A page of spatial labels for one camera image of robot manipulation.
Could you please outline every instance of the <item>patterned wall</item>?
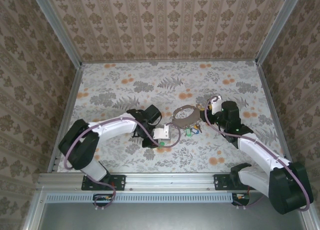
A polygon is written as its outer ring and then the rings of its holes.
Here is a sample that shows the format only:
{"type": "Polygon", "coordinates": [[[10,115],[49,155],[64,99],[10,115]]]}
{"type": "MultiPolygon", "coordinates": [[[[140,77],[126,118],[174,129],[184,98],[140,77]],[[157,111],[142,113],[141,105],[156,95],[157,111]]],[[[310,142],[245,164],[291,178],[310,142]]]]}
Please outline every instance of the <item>patterned wall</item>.
{"type": "Polygon", "coordinates": [[[262,67],[291,155],[306,166],[320,211],[320,0],[299,0],[262,67]]]}
{"type": "Polygon", "coordinates": [[[74,73],[35,0],[0,0],[0,229],[28,212],[74,73]]]}
{"type": "Polygon", "coordinates": [[[83,61],[251,58],[284,0],[50,0],[83,61]]]}

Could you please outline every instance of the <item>green object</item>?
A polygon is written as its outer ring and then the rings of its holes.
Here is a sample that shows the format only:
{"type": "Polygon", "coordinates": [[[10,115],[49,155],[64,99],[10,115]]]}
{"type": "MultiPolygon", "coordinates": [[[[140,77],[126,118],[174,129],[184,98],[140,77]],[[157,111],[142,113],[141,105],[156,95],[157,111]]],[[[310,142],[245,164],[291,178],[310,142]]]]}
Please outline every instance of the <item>green object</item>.
{"type": "Polygon", "coordinates": [[[191,130],[190,130],[190,128],[187,128],[187,129],[185,130],[185,133],[186,133],[187,136],[191,136],[191,130]]]}
{"type": "Polygon", "coordinates": [[[164,146],[165,145],[165,143],[163,142],[163,141],[161,141],[160,143],[159,143],[159,148],[161,148],[162,146],[164,146]]]}

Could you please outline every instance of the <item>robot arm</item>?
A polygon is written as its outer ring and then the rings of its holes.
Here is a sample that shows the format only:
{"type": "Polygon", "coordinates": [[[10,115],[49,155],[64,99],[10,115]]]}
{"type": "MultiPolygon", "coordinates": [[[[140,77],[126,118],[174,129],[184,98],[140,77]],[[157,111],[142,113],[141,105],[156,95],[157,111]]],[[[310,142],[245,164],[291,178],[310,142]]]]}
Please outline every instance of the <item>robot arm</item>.
{"type": "MultiPolygon", "coordinates": [[[[141,123],[154,140],[170,139],[171,136],[168,126],[156,129],[154,125],[151,125],[160,116],[160,111],[154,105],[151,105],[145,111],[131,109],[126,113],[123,113],[121,116],[112,119],[132,118],[141,123]]],[[[71,163],[74,169],[81,170],[83,173],[89,175],[96,181],[101,181],[106,175],[109,175],[107,169],[105,169],[94,158],[99,140],[105,141],[118,135],[134,132],[138,137],[143,138],[143,147],[156,147],[156,145],[149,140],[141,127],[137,126],[137,123],[133,121],[119,120],[103,125],[102,123],[103,121],[86,123],[82,119],[77,120],[58,146],[59,150],[66,156],[70,146],[80,134],[82,134],[85,130],[98,125],[98,127],[92,129],[83,136],[83,138],[75,145],[68,158],[68,161],[71,163]]]]}
{"type": "MultiPolygon", "coordinates": [[[[273,207],[281,214],[303,207],[306,204],[306,197],[297,182],[280,164],[281,161],[302,183],[310,202],[313,202],[314,198],[304,166],[298,162],[290,162],[263,144],[250,128],[241,123],[239,108],[235,102],[223,102],[221,96],[218,96],[211,101],[211,108],[212,110],[207,110],[211,124],[215,123],[219,129],[222,128],[224,130],[224,133],[255,139],[253,142],[241,137],[224,136],[237,149],[249,155],[263,170],[257,170],[248,163],[232,167],[229,176],[235,187],[247,185],[255,188],[267,196],[273,207]],[[272,151],[276,159],[258,145],[257,142],[272,151]]],[[[201,113],[201,118],[206,121],[204,112],[201,113]]]]}

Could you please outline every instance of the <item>cable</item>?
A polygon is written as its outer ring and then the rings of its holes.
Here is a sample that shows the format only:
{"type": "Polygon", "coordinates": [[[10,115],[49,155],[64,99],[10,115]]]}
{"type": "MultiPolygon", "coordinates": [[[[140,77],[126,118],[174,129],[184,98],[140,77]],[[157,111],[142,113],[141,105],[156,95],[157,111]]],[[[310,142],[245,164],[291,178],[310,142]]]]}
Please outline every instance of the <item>cable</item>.
{"type": "MultiPolygon", "coordinates": [[[[97,128],[97,127],[106,125],[106,124],[108,124],[108,123],[116,122],[116,121],[133,121],[133,122],[135,122],[136,124],[138,124],[138,125],[141,127],[141,129],[146,133],[147,137],[149,137],[149,139],[150,139],[155,145],[161,146],[159,143],[157,143],[157,142],[153,139],[153,137],[148,133],[148,131],[144,128],[144,126],[143,126],[140,122],[138,122],[137,120],[135,120],[135,119],[133,119],[133,118],[129,118],[129,117],[119,117],[119,118],[115,118],[115,119],[109,119],[109,120],[106,120],[106,121],[104,121],[104,122],[102,122],[102,123],[100,123],[100,124],[97,124],[97,125],[94,125],[94,126],[92,126],[92,127],[89,127],[88,129],[86,129],[83,133],[81,133],[81,134],[74,140],[74,142],[73,142],[72,145],[70,146],[68,152],[66,153],[65,158],[64,158],[64,161],[63,161],[63,165],[64,165],[65,169],[71,170],[71,169],[73,168],[73,167],[68,167],[68,165],[67,165],[67,160],[68,160],[71,152],[73,151],[75,145],[78,143],[78,141],[80,141],[80,139],[81,139],[84,135],[86,135],[89,131],[91,131],[91,130],[97,128]]],[[[180,131],[180,128],[179,128],[177,125],[173,124],[172,122],[171,122],[171,123],[168,123],[167,125],[172,125],[172,126],[176,127],[176,128],[178,129],[178,131],[179,131],[179,136],[178,136],[178,140],[177,140],[174,144],[172,144],[172,145],[170,145],[170,146],[161,146],[162,148],[171,148],[171,147],[174,147],[175,145],[177,145],[177,144],[179,143],[180,138],[181,138],[181,131],[180,131]]]]}
{"type": "MultiPolygon", "coordinates": [[[[104,185],[104,186],[110,187],[110,188],[114,191],[113,194],[112,194],[111,200],[110,200],[105,206],[103,206],[103,208],[106,208],[106,207],[110,206],[111,203],[114,201],[114,199],[115,199],[115,197],[116,197],[116,189],[115,189],[115,187],[112,186],[112,185],[110,185],[110,184],[108,184],[108,183],[96,181],[96,180],[94,180],[92,177],[90,177],[89,175],[87,175],[87,178],[89,178],[91,181],[93,181],[93,182],[96,183],[96,184],[100,184],[100,185],[104,185]]],[[[104,195],[104,194],[98,195],[98,196],[94,199],[94,203],[93,203],[93,204],[94,204],[94,206],[95,206],[96,209],[99,208],[99,206],[97,205],[97,200],[98,200],[98,198],[100,198],[100,197],[102,197],[102,196],[105,196],[105,195],[104,195]]]]}
{"type": "MultiPolygon", "coordinates": [[[[221,129],[220,129],[220,125],[219,125],[219,124],[217,124],[217,126],[218,126],[218,128],[219,128],[219,131],[221,131],[221,129]]],[[[221,134],[221,136],[223,136],[224,138],[226,137],[226,136],[224,136],[223,134],[221,134]]]]}
{"type": "Polygon", "coordinates": [[[271,155],[275,160],[277,160],[286,170],[287,172],[290,174],[290,176],[296,181],[296,183],[299,185],[301,191],[303,192],[304,196],[305,196],[305,201],[306,201],[306,205],[304,208],[299,208],[300,211],[307,211],[310,207],[310,199],[308,196],[308,193],[306,192],[306,189],[304,188],[304,186],[302,185],[302,183],[299,181],[299,179],[296,177],[296,175],[294,175],[294,173],[291,171],[290,168],[288,168],[288,166],[281,161],[280,159],[278,159],[278,157],[272,152],[270,151],[267,147],[265,147],[262,143],[256,141],[253,138],[247,137],[247,136],[241,136],[241,135],[235,135],[235,134],[230,134],[230,133],[225,133],[222,131],[219,131],[218,129],[216,129],[215,127],[213,127],[213,125],[209,122],[208,119],[208,114],[207,114],[207,109],[209,106],[209,103],[211,102],[211,100],[215,99],[214,102],[216,102],[218,100],[218,96],[212,96],[206,103],[205,108],[204,108],[204,117],[206,122],[208,123],[208,125],[215,130],[216,132],[220,133],[220,134],[224,134],[225,136],[232,136],[232,137],[236,137],[236,138],[243,138],[249,141],[254,142],[255,144],[259,145],[263,150],[265,150],[269,155],[271,155]]]}
{"type": "Polygon", "coordinates": [[[251,207],[251,206],[254,206],[256,205],[258,202],[260,202],[263,198],[265,197],[265,195],[262,195],[262,197],[260,197],[257,201],[249,204],[249,205],[243,205],[241,204],[240,202],[236,201],[236,200],[233,200],[233,202],[235,202],[236,204],[239,204],[240,206],[244,206],[244,207],[251,207]]]}

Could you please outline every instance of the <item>tabletop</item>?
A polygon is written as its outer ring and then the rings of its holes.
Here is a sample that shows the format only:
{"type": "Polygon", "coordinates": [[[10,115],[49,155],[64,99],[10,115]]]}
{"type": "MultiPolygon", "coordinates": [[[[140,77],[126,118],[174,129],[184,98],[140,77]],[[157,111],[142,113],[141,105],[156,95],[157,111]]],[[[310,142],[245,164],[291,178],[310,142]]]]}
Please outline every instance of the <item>tabletop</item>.
{"type": "MultiPolygon", "coordinates": [[[[283,154],[254,61],[83,64],[82,68],[70,126],[81,118],[102,121],[151,104],[161,111],[162,126],[172,121],[175,109],[187,104],[204,107],[211,96],[220,94],[224,101],[237,103],[243,124],[283,154]]],[[[189,137],[182,130],[181,141],[173,148],[142,148],[141,138],[124,134],[99,142],[94,157],[110,172],[229,172],[240,163],[255,165],[207,124],[199,124],[202,133],[189,137]]],[[[178,131],[170,131],[174,143],[178,131]]],[[[67,172],[63,156],[58,172],[67,172]]]]}

